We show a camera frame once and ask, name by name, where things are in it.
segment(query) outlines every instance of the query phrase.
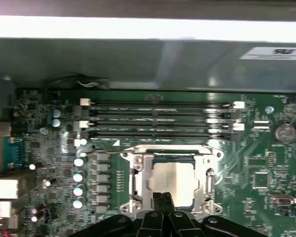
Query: mounting hole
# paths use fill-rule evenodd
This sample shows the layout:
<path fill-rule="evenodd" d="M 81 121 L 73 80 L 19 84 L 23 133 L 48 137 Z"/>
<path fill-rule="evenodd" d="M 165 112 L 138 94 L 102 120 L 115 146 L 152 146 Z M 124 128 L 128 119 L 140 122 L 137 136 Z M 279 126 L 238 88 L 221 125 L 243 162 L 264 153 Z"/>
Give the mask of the mounting hole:
<path fill-rule="evenodd" d="M 124 207 L 122 208 L 122 212 L 127 212 L 127 211 L 128 211 L 127 206 L 124 206 Z"/>

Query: chip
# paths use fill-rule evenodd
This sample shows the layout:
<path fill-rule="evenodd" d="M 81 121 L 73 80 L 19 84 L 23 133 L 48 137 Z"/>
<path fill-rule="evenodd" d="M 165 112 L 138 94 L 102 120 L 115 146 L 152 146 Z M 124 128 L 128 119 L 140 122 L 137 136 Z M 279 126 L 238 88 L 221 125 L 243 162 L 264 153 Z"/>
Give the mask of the chip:
<path fill-rule="evenodd" d="M 64 173 L 65 176 L 71 176 L 71 170 L 70 169 L 64 169 Z"/>
<path fill-rule="evenodd" d="M 48 148 L 47 149 L 47 154 L 50 155 L 50 156 L 55 154 L 55 149 L 54 148 Z"/>
<path fill-rule="evenodd" d="M 40 147 L 40 143 L 39 142 L 32 142 L 32 148 L 38 149 L 39 147 Z"/>
<path fill-rule="evenodd" d="M 68 214 L 67 215 L 67 221 L 74 222 L 75 221 L 75 215 L 74 214 Z"/>

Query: green circuit board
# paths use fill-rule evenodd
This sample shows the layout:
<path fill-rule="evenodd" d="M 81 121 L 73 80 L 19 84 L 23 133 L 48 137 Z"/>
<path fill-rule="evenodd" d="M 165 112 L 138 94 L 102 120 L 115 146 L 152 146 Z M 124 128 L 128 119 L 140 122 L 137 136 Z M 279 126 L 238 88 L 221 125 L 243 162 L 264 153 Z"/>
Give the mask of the green circuit board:
<path fill-rule="evenodd" d="M 84 137 L 74 123 L 88 119 L 79 110 L 80 99 L 88 98 L 93 105 L 82 106 L 92 110 L 97 103 L 114 103 L 116 113 L 138 111 L 137 103 L 173 103 L 170 111 L 191 113 L 188 107 L 177 103 L 233 103 L 244 102 L 237 122 L 244 131 L 235 131 L 236 138 L 197 136 L 166 136 L 151 138 L 135 136 L 133 120 L 108 118 L 108 121 L 126 121 L 132 128 L 101 128 L 92 139 Z M 53 118 L 53 111 L 61 114 Z M 253 228 L 269 237 L 296 237 L 296 203 L 277 208 L 269 194 L 282 193 L 296 198 L 296 97 L 273 94 L 205 93 L 205 92 L 151 92 L 151 91 L 81 91 L 51 90 L 47 95 L 35 89 L 18 89 L 14 107 L 12 136 L 25 140 L 25 154 L 29 162 L 42 162 L 37 169 L 37 188 L 31 191 L 29 208 L 46 203 L 53 218 L 28 221 L 29 236 L 68 236 L 92 223 L 119 213 L 119 207 L 129 199 L 129 162 L 119 154 L 110 155 L 107 165 L 109 184 L 104 208 L 97 208 L 96 171 L 98 163 L 89 161 L 83 167 L 74 166 L 77 151 L 102 149 L 120 151 L 129 147 L 153 144 L 208 144 L 224 152 L 216 167 L 215 202 L 223 208 L 221 215 L 243 226 Z M 191 125 L 182 134 L 203 134 L 202 128 Z M 86 144 L 77 141 L 86 139 Z M 87 173 L 82 181 L 87 187 L 82 208 L 73 207 L 77 183 L 73 175 L 80 170 Z M 56 178 L 48 189 L 43 180 Z"/>

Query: motherboard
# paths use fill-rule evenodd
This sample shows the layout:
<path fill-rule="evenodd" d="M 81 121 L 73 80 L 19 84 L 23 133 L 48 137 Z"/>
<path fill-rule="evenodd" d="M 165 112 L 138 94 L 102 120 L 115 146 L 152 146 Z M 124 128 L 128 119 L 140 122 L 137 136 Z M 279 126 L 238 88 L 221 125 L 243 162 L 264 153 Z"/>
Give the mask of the motherboard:
<path fill-rule="evenodd" d="M 17 195 L 4 192 L 14 187 Z M 296 237 L 296 95 L 16 91 L 1 227 L 66 237 L 151 210 L 153 192 L 171 192 L 197 220 L 221 215 Z M 4 213 L 5 198 L 19 208 Z"/>

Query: screw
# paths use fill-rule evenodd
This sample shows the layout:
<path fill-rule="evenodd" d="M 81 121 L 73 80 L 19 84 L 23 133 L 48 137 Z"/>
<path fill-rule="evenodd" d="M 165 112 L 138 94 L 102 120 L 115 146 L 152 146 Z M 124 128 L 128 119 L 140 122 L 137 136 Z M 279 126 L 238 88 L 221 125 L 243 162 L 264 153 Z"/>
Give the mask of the screw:
<path fill-rule="evenodd" d="M 265 107 L 265 112 L 267 113 L 267 114 L 272 114 L 273 112 L 274 112 L 274 107 L 273 106 L 266 106 Z"/>
<path fill-rule="evenodd" d="M 122 218 L 120 218 L 117 222 L 119 222 L 119 223 L 123 223 L 123 222 L 125 222 L 127 219 L 126 219 L 126 217 L 122 217 Z"/>
<path fill-rule="evenodd" d="M 141 164 L 143 162 L 143 159 L 141 156 L 135 156 L 134 162 L 135 164 Z"/>
<path fill-rule="evenodd" d="M 218 220 L 214 217 L 209 218 L 208 221 L 212 224 L 216 224 L 218 222 Z"/>
<path fill-rule="evenodd" d="M 142 208 L 142 204 L 139 201 L 135 202 L 133 206 L 136 210 L 140 210 Z"/>
<path fill-rule="evenodd" d="M 159 216 L 159 215 L 158 215 L 158 213 L 153 212 L 152 214 L 150 214 L 150 216 L 151 216 L 151 217 L 157 217 L 157 216 Z"/>
<path fill-rule="evenodd" d="M 39 132 L 42 134 L 42 135 L 46 135 L 48 133 L 48 130 L 45 128 L 45 127 L 41 127 L 39 129 Z"/>
<path fill-rule="evenodd" d="M 176 213 L 174 213 L 174 215 L 175 215 L 176 217 L 183 217 L 183 214 L 182 214 L 181 212 L 176 212 Z"/>
<path fill-rule="evenodd" d="M 127 206 L 124 206 L 124 207 L 122 208 L 122 212 L 127 212 L 127 211 L 128 211 Z"/>

